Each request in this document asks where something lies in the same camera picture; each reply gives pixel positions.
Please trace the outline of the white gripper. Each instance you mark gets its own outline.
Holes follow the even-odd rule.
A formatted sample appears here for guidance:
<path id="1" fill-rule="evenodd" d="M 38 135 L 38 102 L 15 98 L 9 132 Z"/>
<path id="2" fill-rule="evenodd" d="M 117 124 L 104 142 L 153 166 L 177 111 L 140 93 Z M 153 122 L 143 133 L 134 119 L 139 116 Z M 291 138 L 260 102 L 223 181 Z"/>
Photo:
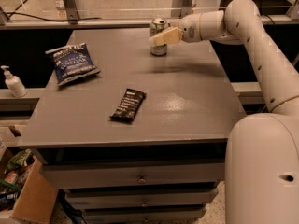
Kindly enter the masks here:
<path id="1" fill-rule="evenodd" d="M 152 36 L 149 44 L 152 47 L 177 44 L 181 39 L 187 43 L 200 42 L 200 14 L 192 14 L 171 22 L 169 27 Z"/>

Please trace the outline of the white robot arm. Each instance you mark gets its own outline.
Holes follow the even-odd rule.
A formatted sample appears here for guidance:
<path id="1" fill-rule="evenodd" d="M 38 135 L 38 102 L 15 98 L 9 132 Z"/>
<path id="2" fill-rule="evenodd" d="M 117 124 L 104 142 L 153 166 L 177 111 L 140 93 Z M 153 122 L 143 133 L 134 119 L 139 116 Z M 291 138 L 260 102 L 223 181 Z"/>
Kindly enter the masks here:
<path id="1" fill-rule="evenodd" d="M 299 73 L 263 27 L 252 0 L 192 14 L 152 36 L 152 46 L 241 43 L 266 112 L 240 120 L 225 155 L 226 224 L 299 224 Z"/>

